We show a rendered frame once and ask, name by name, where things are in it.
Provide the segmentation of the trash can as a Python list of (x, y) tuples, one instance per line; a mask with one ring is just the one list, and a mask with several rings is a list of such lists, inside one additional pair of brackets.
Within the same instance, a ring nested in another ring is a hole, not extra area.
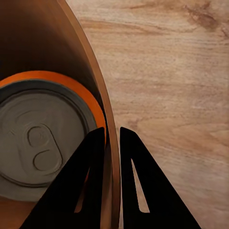
[[(99, 103), (106, 124), (100, 229), (118, 229), (122, 187), (114, 113), (92, 46), (66, 0), (0, 0), (0, 81), (27, 71), (66, 75)], [(37, 203), (0, 196), (0, 229), (19, 229)]]

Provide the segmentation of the can of soda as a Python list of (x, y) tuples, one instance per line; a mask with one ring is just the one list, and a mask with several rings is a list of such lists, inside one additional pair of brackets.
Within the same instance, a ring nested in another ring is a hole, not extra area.
[(95, 97), (76, 80), (27, 71), (0, 81), (0, 196), (37, 202), (78, 146), (106, 124)]

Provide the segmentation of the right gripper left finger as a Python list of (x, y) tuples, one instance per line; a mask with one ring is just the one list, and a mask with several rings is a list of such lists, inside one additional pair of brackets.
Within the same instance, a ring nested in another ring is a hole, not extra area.
[(104, 127), (89, 132), (19, 229), (100, 229), (104, 148)]

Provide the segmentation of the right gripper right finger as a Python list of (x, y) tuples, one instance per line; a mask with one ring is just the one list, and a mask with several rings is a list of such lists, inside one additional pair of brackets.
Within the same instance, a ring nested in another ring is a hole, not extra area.
[[(124, 229), (201, 229), (136, 132), (120, 128)], [(139, 210), (133, 159), (150, 213)]]

